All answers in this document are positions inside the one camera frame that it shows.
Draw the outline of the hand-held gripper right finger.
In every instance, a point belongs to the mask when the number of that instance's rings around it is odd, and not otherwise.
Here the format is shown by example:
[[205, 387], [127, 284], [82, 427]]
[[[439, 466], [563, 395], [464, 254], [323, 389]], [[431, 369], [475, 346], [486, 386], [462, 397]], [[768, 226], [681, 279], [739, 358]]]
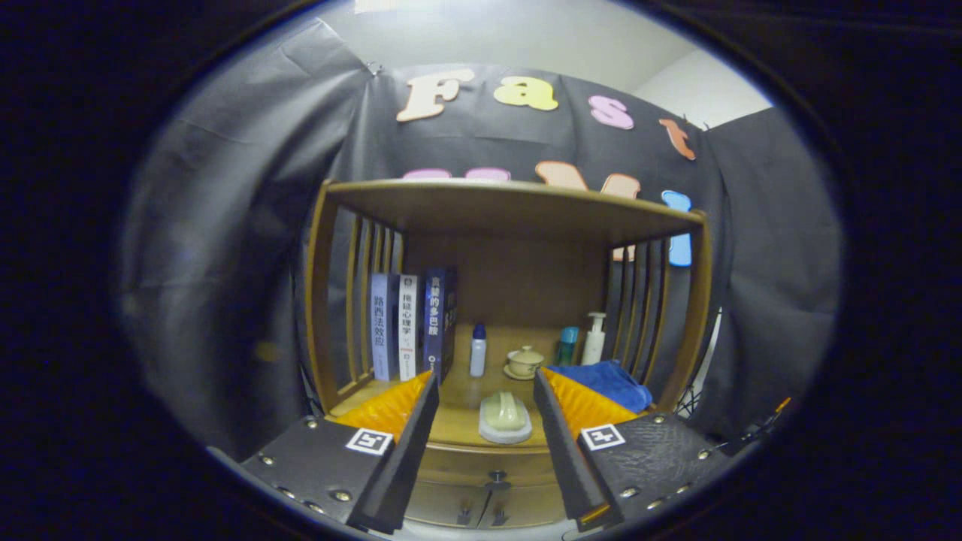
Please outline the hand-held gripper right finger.
[[731, 468], [732, 458], [683, 418], [654, 412], [616, 422], [614, 403], [591, 389], [584, 389], [580, 403], [600, 419], [575, 428], [578, 410], [562, 400], [568, 384], [570, 378], [540, 369], [534, 400], [564, 513], [579, 531], [654, 530], [684, 513]]

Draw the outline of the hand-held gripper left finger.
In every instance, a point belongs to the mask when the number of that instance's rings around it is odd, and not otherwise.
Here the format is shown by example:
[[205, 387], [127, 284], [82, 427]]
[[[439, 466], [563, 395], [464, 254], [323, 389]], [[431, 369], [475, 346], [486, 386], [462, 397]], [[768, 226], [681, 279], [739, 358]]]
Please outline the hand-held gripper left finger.
[[419, 374], [382, 397], [399, 429], [306, 416], [241, 462], [241, 476], [320, 523], [399, 530], [439, 405], [436, 373]]

